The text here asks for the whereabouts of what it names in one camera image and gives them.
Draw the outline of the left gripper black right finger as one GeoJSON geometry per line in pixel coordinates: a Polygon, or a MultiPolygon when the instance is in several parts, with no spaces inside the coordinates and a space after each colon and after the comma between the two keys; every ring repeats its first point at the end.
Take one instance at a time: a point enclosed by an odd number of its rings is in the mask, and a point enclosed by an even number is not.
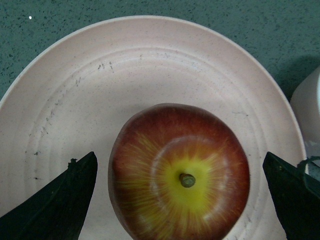
{"type": "Polygon", "coordinates": [[[305,172],[316,157],[293,166],[272,152],[267,152],[263,171],[276,215],[288,240],[320,238],[320,181],[305,172]]]}

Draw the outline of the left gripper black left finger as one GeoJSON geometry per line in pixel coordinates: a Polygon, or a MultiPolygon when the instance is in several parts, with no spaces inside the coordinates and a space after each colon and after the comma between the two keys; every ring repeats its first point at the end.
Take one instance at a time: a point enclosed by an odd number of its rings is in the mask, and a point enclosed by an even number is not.
{"type": "Polygon", "coordinates": [[[98,161],[94,152],[68,168],[0,218],[2,240],[77,240],[94,192],[98,161]]]}

